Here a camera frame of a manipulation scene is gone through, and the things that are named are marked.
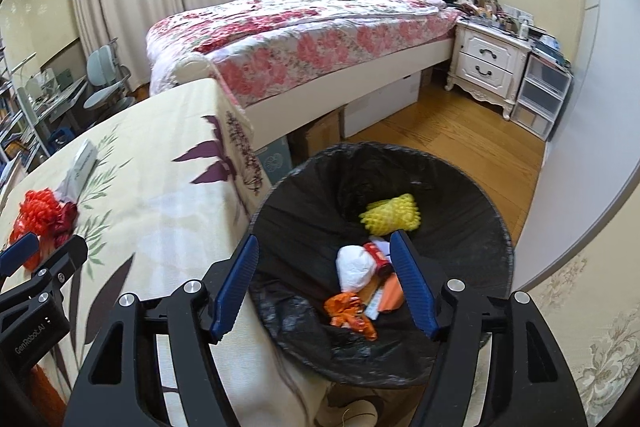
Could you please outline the red plastic bag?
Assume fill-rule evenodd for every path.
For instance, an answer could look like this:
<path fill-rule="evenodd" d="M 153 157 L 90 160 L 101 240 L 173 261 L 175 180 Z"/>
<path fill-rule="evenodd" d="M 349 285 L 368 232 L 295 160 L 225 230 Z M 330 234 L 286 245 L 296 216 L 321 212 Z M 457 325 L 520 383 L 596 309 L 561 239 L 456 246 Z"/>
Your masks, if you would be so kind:
<path fill-rule="evenodd" d="M 19 267 L 34 272 L 45 262 L 54 251 L 53 229 L 52 222 L 18 219 L 2 258 L 8 273 L 13 273 Z"/>

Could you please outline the dark red wrapper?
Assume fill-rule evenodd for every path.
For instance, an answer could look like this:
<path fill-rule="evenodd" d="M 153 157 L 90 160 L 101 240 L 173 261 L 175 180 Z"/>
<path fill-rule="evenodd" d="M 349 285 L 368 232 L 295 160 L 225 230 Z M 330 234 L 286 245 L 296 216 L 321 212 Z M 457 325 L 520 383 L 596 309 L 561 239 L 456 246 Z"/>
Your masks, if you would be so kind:
<path fill-rule="evenodd" d="M 73 202 L 66 202 L 61 208 L 58 220 L 51 229 L 55 248 L 60 248 L 72 237 L 77 217 L 77 205 Z"/>

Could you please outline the orange foil wrapper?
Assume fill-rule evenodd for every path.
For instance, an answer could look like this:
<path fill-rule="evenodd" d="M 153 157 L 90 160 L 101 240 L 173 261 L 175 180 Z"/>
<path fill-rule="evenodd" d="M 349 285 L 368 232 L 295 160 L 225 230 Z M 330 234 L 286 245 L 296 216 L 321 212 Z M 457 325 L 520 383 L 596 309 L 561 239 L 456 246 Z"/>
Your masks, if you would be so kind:
<path fill-rule="evenodd" d="M 371 320 L 364 314 L 364 306 L 355 293 L 341 293 L 326 300 L 324 309 L 330 317 L 330 324 L 339 329 L 349 329 L 363 335 L 369 341 L 378 339 Z"/>

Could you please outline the white plastic bag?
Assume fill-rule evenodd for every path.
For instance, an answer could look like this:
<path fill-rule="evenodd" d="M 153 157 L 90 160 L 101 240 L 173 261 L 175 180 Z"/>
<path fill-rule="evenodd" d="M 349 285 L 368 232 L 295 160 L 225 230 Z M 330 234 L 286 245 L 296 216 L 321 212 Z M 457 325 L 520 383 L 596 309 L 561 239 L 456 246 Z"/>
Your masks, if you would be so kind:
<path fill-rule="evenodd" d="M 343 293 L 358 293 L 375 274 L 376 264 L 371 255 L 358 245 L 342 247 L 335 260 L 338 283 Z"/>

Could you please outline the black lined trash bin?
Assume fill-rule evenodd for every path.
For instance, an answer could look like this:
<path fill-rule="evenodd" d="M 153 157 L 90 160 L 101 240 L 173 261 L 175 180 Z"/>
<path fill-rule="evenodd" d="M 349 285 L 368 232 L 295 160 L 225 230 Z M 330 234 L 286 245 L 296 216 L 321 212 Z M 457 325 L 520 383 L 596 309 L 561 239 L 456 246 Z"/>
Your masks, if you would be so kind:
<path fill-rule="evenodd" d="M 334 383 L 424 384 L 437 345 L 414 325 L 393 272 L 399 228 L 448 277 L 508 295 L 510 234 L 463 171 L 408 147 L 335 145 L 283 178 L 250 224 L 250 298 L 276 346 Z"/>

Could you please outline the cluttered study desk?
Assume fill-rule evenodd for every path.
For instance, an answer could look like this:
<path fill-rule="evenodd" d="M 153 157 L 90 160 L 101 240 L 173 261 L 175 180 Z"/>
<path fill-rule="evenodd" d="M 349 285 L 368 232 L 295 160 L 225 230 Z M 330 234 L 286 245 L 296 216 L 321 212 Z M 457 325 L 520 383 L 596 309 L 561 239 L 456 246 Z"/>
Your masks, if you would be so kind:
<path fill-rule="evenodd" d="M 51 127 L 86 91 L 85 76 L 61 88 L 50 69 L 24 79 L 22 70 L 36 54 L 11 66 L 1 43 L 1 166 L 18 158 L 30 170 L 55 151 Z"/>

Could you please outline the leaf patterned bed cover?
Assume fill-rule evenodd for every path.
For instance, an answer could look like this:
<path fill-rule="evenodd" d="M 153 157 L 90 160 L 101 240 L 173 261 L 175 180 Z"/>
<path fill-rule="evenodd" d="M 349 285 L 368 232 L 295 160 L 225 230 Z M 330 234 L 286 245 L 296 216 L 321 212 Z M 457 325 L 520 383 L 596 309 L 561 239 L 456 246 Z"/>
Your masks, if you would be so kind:
<path fill-rule="evenodd" d="M 84 358 L 122 293 L 164 297 L 227 259 L 271 184 L 250 151 L 250 124 L 220 84 L 186 83 L 103 121 L 15 185 L 1 206 L 6 246 L 26 192 L 55 190 L 81 145 L 98 162 L 78 200 L 75 233 L 88 245 L 62 288 L 70 333 L 38 363 L 29 398 L 53 425 Z M 329 384 L 288 361 L 246 297 L 213 357 L 242 426 L 313 426 Z"/>

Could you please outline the pale green desk chair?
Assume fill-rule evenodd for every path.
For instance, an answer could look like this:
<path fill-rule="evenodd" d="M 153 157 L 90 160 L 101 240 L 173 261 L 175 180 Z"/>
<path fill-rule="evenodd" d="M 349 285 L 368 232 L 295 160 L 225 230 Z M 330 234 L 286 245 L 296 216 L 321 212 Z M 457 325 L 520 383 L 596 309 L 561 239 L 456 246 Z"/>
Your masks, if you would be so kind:
<path fill-rule="evenodd" d="M 109 109 L 117 113 L 134 105 L 130 94 L 130 69 L 119 62 L 113 43 L 94 50 L 87 60 L 87 79 L 93 89 L 84 109 Z"/>

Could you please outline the white wardrobe door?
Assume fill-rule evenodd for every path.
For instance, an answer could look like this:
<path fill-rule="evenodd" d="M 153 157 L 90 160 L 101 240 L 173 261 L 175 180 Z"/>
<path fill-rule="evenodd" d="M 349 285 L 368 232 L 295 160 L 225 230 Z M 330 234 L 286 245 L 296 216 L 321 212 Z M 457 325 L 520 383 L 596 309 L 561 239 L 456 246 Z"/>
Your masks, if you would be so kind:
<path fill-rule="evenodd" d="M 574 73 L 515 246 L 516 289 L 532 288 L 578 254 L 634 191 L 639 0 L 585 0 Z"/>

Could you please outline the yellow foam fruit net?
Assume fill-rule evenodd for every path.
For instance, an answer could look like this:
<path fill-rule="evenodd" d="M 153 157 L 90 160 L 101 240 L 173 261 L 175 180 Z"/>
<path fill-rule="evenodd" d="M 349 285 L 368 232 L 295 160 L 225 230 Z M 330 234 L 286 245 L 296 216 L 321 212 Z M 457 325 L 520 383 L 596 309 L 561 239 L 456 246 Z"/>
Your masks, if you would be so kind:
<path fill-rule="evenodd" d="M 359 216 L 364 227 L 375 236 L 384 236 L 397 230 L 414 231 L 420 227 L 421 215 L 411 194 L 371 202 Z"/>

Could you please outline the brown cardboard box under bed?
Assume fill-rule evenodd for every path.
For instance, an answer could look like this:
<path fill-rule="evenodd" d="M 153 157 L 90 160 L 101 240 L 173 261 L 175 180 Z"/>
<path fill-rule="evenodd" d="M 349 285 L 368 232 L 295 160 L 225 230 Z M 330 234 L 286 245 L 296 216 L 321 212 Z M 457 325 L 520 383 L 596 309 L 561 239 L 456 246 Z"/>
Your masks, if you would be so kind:
<path fill-rule="evenodd" d="M 338 108 L 290 132 L 288 147 L 293 165 L 297 166 L 314 154 L 340 143 L 343 140 L 342 121 L 343 109 Z"/>

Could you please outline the clear plastic drawer unit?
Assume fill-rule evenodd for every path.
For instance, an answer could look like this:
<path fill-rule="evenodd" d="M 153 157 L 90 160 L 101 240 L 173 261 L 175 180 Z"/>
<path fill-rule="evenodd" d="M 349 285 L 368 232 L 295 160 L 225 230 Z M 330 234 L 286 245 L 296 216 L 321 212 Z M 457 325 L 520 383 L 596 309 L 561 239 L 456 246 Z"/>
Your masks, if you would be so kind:
<path fill-rule="evenodd" d="M 518 88 L 511 120 L 547 141 L 558 120 L 573 75 L 552 57 L 533 51 Z"/>

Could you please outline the pink floral quilt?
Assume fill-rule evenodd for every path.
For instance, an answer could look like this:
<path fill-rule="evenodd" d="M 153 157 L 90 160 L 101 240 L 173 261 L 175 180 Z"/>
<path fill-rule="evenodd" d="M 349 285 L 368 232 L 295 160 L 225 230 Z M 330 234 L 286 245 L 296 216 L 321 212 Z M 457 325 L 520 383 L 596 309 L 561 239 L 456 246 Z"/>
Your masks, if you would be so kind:
<path fill-rule="evenodd" d="M 150 92 L 210 77 L 248 107 L 448 38 L 461 15 L 444 0 L 234 0 L 184 11 L 146 35 Z"/>

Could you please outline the white cardboard box under bed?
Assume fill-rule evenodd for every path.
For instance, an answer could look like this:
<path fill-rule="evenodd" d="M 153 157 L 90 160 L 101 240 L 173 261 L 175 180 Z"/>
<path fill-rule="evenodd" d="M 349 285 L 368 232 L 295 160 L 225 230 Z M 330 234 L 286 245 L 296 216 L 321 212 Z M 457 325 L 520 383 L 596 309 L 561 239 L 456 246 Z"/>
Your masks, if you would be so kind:
<path fill-rule="evenodd" d="M 343 109 L 344 137 L 350 138 L 416 103 L 420 84 L 421 74 L 415 72 L 346 104 Z"/>

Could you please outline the white two-drawer nightstand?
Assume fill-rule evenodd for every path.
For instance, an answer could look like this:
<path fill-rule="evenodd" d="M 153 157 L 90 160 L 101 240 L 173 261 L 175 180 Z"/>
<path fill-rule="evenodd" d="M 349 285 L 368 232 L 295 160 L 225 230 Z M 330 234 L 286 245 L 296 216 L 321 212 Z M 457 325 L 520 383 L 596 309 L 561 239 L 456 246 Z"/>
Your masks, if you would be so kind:
<path fill-rule="evenodd" d="M 505 32 L 459 18 L 445 90 L 461 88 L 510 120 L 532 47 Z"/>

